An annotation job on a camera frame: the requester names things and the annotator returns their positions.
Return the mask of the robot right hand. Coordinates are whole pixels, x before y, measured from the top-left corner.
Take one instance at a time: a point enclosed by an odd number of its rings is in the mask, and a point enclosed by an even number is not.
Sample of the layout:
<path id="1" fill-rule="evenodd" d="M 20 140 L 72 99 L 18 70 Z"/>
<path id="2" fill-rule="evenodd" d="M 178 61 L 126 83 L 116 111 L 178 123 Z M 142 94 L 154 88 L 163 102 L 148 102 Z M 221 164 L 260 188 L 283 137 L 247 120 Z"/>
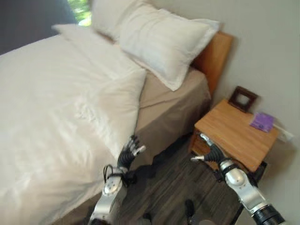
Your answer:
<path id="1" fill-rule="evenodd" d="M 219 170 L 219 164 L 225 158 L 222 150 L 203 133 L 193 135 L 190 150 L 195 154 L 190 159 L 192 162 L 205 162 L 214 171 Z"/>

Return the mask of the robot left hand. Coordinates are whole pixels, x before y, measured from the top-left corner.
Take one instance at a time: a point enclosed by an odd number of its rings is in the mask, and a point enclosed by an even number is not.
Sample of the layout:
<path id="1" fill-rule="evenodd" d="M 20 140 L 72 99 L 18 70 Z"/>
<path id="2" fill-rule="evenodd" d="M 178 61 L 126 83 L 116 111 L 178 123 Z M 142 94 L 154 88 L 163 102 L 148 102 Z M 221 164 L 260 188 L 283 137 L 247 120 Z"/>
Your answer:
<path id="1" fill-rule="evenodd" d="M 131 135 L 119 154 L 117 168 L 123 173 L 127 173 L 134 159 L 145 150 L 146 146 L 140 144 L 138 137 L 136 135 Z"/>

